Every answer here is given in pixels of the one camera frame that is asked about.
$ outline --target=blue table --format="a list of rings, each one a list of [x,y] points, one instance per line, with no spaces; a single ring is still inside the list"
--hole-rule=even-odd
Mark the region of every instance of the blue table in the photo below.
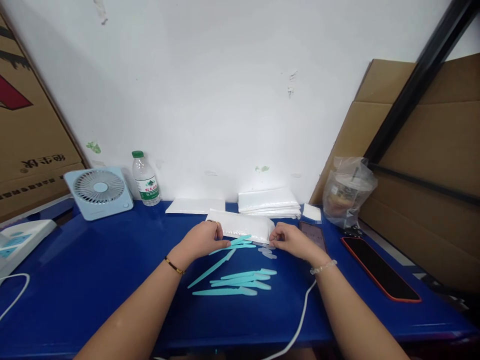
[[[23,297],[0,322],[0,359],[72,358],[115,309],[142,283],[204,215],[165,214],[170,202],[88,222],[81,215],[57,228],[15,270],[31,275]],[[227,211],[237,212],[236,203]],[[298,220],[285,222],[298,224]],[[478,330],[431,292],[374,241],[366,240],[406,279],[423,302],[390,301],[340,242],[338,229],[324,220],[329,254],[367,305],[398,341],[455,339]],[[304,296],[314,278],[309,265],[281,250],[268,259],[256,248],[238,250],[207,279],[187,289],[220,252],[195,261],[183,276],[156,344],[154,355],[175,350],[267,344],[280,347],[292,338]],[[221,276],[274,269],[271,291],[258,296],[193,296]],[[0,286],[0,312],[15,298],[23,278]],[[334,340],[320,294],[309,296],[300,345]]]

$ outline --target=wrist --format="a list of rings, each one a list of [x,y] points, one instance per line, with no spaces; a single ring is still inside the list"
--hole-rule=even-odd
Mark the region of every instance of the wrist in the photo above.
[[[191,263],[194,262],[194,258],[184,248],[178,244],[167,255],[168,260],[175,265],[178,269],[186,271]]]
[[[321,248],[316,249],[316,251],[312,251],[310,258],[308,259],[308,262],[314,269],[322,267],[326,263],[331,261],[332,259],[330,258],[330,256]]]

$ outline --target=desk fan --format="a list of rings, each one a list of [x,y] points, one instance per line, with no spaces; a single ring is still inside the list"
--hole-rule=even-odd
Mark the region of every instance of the desk fan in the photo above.
[[[64,179],[85,220],[104,218],[134,207],[118,167],[70,171]]]

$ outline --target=paint stain on wall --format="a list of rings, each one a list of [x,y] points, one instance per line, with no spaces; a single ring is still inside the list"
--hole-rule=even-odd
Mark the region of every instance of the paint stain on wall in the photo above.
[[[298,70],[295,70],[294,72],[292,72],[292,74],[288,78],[289,85],[287,86],[286,91],[288,92],[289,99],[292,97],[292,94],[295,91],[295,88],[293,87],[292,83],[294,83],[297,80],[297,72]]]
[[[255,167],[255,171],[256,171],[257,173],[264,173],[264,172],[266,172],[266,171],[268,171],[268,170],[270,170],[270,166],[262,166],[262,167],[256,166],[256,167]]]
[[[156,167],[158,170],[161,170],[164,162],[165,162],[165,161],[163,161],[163,160],[155,159],[155,167]]]
[[[91,149],[95,154],[100,154],[102,152],[102,150],[100,150],[100,146],[94,141],[88,142],[86,147]]]
[[[93,0],[93,3],[96,7],[96,13],[101,20],[101,24],[105,25],[107,23],[107,11],[105,10],[104,0]]]
[[[94,168],[104,168],[104,167],[106,167],[106,165],[103,161],[92,160],[91,164],[93,165]]]

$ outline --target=gold bracelet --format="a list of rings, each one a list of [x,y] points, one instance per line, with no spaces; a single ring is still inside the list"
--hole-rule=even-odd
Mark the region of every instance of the gold bracelet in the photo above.
[[[179,273],[180,275],[183,275],[185,274],[185,271],[183,270],[180,270],[178,267],[176,267],[175,265],[173,265],[169,259],[167,259],[167,257],[165,256],[165,261],[167,264],[169,264],[177,273]]]

